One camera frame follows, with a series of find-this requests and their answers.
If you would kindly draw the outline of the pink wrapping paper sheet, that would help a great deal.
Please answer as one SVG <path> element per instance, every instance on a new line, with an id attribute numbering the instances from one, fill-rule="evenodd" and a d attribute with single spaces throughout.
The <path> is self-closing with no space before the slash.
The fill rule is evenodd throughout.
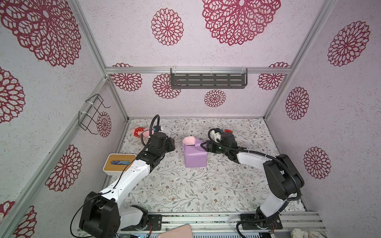
<path id="1" fill-rule="evenodd" d="M 183 139 L 183 153 L 186 168 L 207 166 L 207 152 L 201 147 L 203 141 L 189 136 Z"/>

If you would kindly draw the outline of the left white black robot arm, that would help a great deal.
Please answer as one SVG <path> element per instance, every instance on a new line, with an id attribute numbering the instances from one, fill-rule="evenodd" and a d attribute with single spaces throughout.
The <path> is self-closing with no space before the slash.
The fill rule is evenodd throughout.
<path id="1" fill-rule="evenodd" d="M 100 192 L 90 192 L 78 209 L 79 229 L 89 238 L 115 238 L 122 229 L 144 229 L 149 224 L 148 211 L 138 205 L 120 212 L 136 185 L 160 164 L 166 153 L 175 150 L 174 139 L 161 130 L 159 115 L 153 117 L 148 131 L 144 148 L 125 166 L 119 178 Z"/>

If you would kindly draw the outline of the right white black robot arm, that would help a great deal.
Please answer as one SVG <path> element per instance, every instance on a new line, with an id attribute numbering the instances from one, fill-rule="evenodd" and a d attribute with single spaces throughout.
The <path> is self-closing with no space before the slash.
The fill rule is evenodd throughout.
<path id="1" fill-rule="evenodd" d="M 208 140 L 200 146 L 207 152 L 223 154 L 236 164 L 248 165 L 265 173 L 270 192 L 257 209 L 259 221 L 273 219 L 290 202 L 301 199 L 301 188 L 305 182 L 286 154 L 270 156 L 238 146 L 233 133 L 221 129 L 210 129 Z"/>

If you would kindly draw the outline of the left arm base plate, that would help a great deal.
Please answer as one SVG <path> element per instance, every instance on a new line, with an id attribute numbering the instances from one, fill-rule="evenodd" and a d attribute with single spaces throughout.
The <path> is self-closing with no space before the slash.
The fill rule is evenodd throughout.
<path id="1" fill-rule="evenodd" d="M 121 231 L 160 231 L 162 226 L 162 215 L 143 216 L 141 221 L 135 226 L 121 228 Z"/>

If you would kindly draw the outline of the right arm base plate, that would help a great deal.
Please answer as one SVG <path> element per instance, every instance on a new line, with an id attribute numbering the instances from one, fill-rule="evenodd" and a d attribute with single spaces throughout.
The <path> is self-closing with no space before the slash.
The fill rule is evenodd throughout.
<path id="1" fill-rule="evenodd" d="M 279 216 L 262 218 L 258 214 L 241 214 L 240 220 L 244 230 L 281 230 L 283 228 Z"/>

